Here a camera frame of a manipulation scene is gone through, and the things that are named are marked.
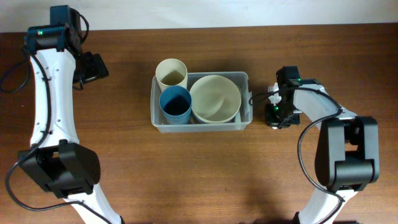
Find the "beige bowl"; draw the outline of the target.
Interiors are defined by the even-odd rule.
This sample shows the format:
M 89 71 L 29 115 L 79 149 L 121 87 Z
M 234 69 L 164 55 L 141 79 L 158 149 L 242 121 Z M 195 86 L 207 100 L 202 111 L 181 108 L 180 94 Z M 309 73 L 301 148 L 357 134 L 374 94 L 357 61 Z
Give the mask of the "beige bowl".
M 221 75 L 208 75 L 190 89 L 192 112 L 205 121 L 227 121 L 236 116 L 242 103 L 237 85 Z
M 204 119 L 201 119 L 199 116 L 197 116 L 194 112 L 192 112 L 192 116 L 193 116 L 193 119 L 195 120 L 195 123 L 199 123 L 199 124 L 219 124 L 219 123 L 221 123 L 221 121 L 210 121 L 210 122 L 205 121 Z M 224 121 L 223 123 L 235 123 L 234 117 L 227 121 Z

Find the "blue cup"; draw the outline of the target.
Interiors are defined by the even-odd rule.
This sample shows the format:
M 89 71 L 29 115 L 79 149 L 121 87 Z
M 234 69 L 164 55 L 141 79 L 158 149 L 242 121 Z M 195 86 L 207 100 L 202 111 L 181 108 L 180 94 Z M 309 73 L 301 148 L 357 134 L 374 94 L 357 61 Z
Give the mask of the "blue cup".
M 191 112 L 192 97 L 186 88 L 171 86 L 161 93 L 159 105 L 164 115 L 179 119 Z
M 180 115 L 171 115 L 166 112 L 163 112 L 163 115 L 168 124 L 188 124 L 190 120 L 191 111 L 187 111 L 184 114 Z

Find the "white plastic spoon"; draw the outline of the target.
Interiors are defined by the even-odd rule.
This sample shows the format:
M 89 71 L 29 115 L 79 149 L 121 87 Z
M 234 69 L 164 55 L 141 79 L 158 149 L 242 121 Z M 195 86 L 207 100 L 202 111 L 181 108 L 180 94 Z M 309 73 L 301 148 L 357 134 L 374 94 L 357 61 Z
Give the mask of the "white plastic spoon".
M 237 86 L 237 88 L 238 88 L 238 90 L 240 92 L 240 95 L 242 95 L 242 89 L 240 88 L 239 85 Z M 241 122 L 241 105 L 239 107 L 239 110 L 238 110 L 236 116 L 234 117 L 234 122 L 235 123 L 240 123 Z

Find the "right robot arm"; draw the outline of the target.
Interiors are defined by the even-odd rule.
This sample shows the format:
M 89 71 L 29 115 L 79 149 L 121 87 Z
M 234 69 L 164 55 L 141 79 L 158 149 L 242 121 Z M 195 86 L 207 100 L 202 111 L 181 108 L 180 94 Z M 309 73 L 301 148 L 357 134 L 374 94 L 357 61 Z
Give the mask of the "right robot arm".
M 316 79 L 303 79 L 296 66 L 284 66 L 266 94 L 266 124 L 274 129 L 311 123 L 301 132 L 297 157 L 307 180 L 314 186 L 310 200 L 293 218 L 294 223 L 333 223 L 345 204 L 379 178 L 378 123 L 358 116 L 334 100 Z M 316 179 L 308 174 L 302 158 L 302 143 L 308 131 L 320 134 L 315 154 Z

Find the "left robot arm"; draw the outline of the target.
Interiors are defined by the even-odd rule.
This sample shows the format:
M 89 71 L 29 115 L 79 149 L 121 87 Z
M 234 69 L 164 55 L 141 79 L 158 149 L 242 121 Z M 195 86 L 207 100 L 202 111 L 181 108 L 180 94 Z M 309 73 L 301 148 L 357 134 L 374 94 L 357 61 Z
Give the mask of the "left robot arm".
M 100 187 L 97 154 L 80 145 L 75 129 L 74 86 L 109 75 L 99 54 L 82 51 L 86 22 L 70 6 L 52 6 L 50 23 L 27 31 L 23 50 L 34 71 L 35 124 L 30 149 L 19 153 L 17 165 L 85 223 L 123 223 Z

